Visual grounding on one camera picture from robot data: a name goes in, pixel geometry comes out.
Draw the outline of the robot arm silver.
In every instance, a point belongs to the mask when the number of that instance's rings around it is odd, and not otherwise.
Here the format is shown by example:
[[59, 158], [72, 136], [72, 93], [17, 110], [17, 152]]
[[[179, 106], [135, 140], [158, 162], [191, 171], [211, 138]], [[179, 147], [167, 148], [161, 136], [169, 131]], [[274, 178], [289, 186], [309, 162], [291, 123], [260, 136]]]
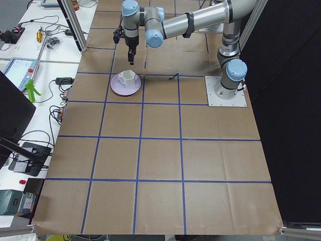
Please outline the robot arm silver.
[[121, 6], [122, 23], [113, 32], [113, 40], [118, 44], [120, 39], [124, 39], [128, 61], [133, 65], [139, 45], [139, 27], [144, 28], [146, 46], [156, 49], [164, 40], [177, 36], [188, 39], [200, 29], [221, 24], [222, 44], [217, 57], [222, 78], [215, 91], [219, 98], [232, 99], [247, 74], [247, 65], [239, 59], [241, 20], [252, 12], [255, 5], [256, 1], [217, 1], [206, 8], [166, 19], [161, 7], [144, 7], [137, 1], [124, 1]]

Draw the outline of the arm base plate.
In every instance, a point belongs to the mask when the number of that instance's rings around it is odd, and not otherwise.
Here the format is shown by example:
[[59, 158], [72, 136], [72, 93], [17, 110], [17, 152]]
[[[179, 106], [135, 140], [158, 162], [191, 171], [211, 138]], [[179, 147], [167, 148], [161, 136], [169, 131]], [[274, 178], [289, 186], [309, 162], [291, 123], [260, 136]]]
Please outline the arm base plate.
[[221, 85], [221, 76], [205, 76], [208, 106], [247, 107], [242, 83], [234, 90]]

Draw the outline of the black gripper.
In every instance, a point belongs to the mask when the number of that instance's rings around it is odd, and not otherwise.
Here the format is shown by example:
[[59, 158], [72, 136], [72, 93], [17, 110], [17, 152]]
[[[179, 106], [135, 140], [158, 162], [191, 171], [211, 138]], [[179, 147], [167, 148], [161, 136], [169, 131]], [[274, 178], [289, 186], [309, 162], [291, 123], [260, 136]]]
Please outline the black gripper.
[[118, 44], [120, 39], [125, 40], [125, 44], [128, 46], [128, 61], [130, 65], [134, 65], [134, 57], [136, 55], [136, 48], [139, 45], [139, 33], [138, 28], [135, 30], [129, 30], [123, 26], [119, 26], [113, 32], [113, 41]]

